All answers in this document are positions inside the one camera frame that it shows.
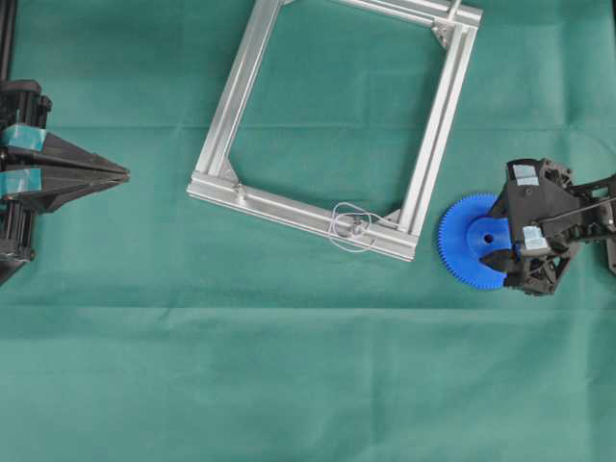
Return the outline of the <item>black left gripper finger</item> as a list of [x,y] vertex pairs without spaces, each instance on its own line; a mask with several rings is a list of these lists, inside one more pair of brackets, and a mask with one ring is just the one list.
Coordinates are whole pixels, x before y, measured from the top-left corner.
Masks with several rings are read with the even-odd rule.
[[55,185],[44,187],[36,195],[36,211],[53,213],[68,202],[127,183],[129,179],[128,175],[103,175],[100,178],[56,181]]
[[89,152],[51,132],[46,133],[37,163],[54,167],[73,167],[129,175],[130,171],[105,157]]

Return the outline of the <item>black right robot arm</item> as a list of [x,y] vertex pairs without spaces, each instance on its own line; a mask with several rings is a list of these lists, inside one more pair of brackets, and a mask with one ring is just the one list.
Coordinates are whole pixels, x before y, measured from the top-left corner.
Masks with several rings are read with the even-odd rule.
[[511,246],[480,262],[504,273],[508,288],[552,295],[582,244],[615,242],[615,176],[576,185],[552,160],[514,160],[488,217],[508,221]]

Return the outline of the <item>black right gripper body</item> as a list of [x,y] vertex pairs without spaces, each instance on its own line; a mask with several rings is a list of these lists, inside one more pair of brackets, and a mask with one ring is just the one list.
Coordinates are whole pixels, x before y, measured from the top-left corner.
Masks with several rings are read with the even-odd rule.
[[572,193],[573,173],[547,159],[506,165],[502,192],[513,246],[504,286],[527,295],[552,295],[579,245],[581,198]]

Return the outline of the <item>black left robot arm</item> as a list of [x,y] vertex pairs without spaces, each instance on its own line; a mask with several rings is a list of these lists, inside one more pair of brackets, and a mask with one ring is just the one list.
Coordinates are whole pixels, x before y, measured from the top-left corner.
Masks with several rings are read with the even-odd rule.
[[130,171],[47,129],[52,101],[35,80],[12,80],[17,3],[1,3],[1,276],[35,258],[36,217],[126,183]]

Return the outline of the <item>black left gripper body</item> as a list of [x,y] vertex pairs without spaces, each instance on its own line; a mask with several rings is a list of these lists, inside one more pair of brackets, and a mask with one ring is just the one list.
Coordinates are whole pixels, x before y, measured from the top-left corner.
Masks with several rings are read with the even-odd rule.
[[51,100],[35,80],[1,83],[1,258],[31,260],[35,215],[18,198],[42,191],[42,167],[35,156],[47,138]]

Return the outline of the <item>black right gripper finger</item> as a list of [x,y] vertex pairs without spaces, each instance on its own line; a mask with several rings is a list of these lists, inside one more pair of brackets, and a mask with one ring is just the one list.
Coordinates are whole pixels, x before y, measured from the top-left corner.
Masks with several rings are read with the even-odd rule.
[[500,192],[496,202],[492,205],[488,212],[489,218],[509,218],[509,190],[507,186],[504,186]]
[[499,249],[481,257],[479,261],[505,274],[504,285],[520,285],[521,260],[513,249]]

